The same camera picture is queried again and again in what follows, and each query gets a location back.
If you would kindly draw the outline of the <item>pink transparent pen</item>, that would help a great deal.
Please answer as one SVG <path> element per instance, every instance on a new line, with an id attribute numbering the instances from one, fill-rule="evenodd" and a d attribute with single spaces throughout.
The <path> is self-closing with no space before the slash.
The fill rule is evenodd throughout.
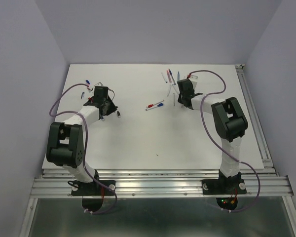
<path id="1" fill-rule="evenodd" d="M 169 83 L 172 84 L 172 79 L 171 79 L 169 71 L 167 70 L 166 73 L 167 73 Z"/>

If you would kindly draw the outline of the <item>blue ballpoint pen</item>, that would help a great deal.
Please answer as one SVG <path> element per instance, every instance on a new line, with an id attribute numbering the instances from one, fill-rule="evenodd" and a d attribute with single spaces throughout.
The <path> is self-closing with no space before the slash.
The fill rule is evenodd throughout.
<path id="1" fill-rule="evenodd" d="M 175 81 L 174 78 L 173 78 L 173 74 L 172 74 L 171 70 L 168 69 L 168 72 L 169 72 L 170 78 L 171 78 L 171 80 L 172 80 L 172 82 L 173 82 L 173 85 L 176 85 L 176 81 Z"/>

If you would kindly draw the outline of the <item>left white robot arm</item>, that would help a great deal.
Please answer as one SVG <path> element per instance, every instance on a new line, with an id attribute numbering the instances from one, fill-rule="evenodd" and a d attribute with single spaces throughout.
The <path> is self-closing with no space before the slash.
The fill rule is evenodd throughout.
<path id="1" fill-rule="evenodd" d="M 62 167 L 83 183 L 83 189 L 90 195 L 96 194 L 100 188 L 98 173 L 86 160 L 88 127 L 104 117 L 117 111 L 113 99 L 109 97 L 112 89 L 96 85 L 90 90 L 93 95 L 84 103 L 78 112 L 64 111 L 49 115 L 57 117 L 64 114 L 72 116 L 62 122 L 53 122 L 49 128 L 46 159 L 49 163 Z"/>

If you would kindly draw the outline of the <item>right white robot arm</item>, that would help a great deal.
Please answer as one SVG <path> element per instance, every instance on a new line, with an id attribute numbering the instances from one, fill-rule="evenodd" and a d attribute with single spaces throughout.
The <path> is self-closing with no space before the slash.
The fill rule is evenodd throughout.
<path id="1" fill-rule="evenodd" d="M 199 110 L 201 118 L 208 113 L 213 116 L 216 133 L 221 138 L 222 162 L 219 168 L 222 178 L 217 180 L 217 187 L 228 193 L 235 187 L 233 176 L 240 172 L 239 158 L 241 139 L 248 128 L 248 121 L 235 97 L 227 99 L 213 98 L 202 93 L 195 93 L 195 82 L 183 79 L 178 82 L 178 102 L 191 110 Z"/>

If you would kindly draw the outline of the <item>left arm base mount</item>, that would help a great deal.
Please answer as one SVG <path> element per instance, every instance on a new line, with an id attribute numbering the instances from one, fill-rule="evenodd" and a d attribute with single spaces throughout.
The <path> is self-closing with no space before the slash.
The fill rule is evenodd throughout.
<path id="1" fill-rule="evenodd" d="M 82 197 L 81 205 L 85 213 L 91 215 L 100 215 L 110 212 L 117 203 L 115 193 L 115 180 L 100 180 L 99 175 L 95 178 L 98 182 L 83 183 L 77 180 L 68 181 L 71 186 L 71 195 L 73 197 Z M 115 197 L 114 203 L 110 207 L 104 207 L 105 197 Z"/>

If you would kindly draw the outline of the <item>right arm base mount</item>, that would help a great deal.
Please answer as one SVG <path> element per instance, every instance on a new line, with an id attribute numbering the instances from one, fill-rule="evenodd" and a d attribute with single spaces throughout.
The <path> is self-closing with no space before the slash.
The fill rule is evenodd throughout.
<path id="1" fill-rule="evenodd" d="M 218 179 L 201 180 L 204 195 L 218 196 L 217 205 L 223 210 L 234 212 L 238 205 L 238 195 L 247 193 L 241 172 L 234 176 L 225 177 L 219 170 Z"/>

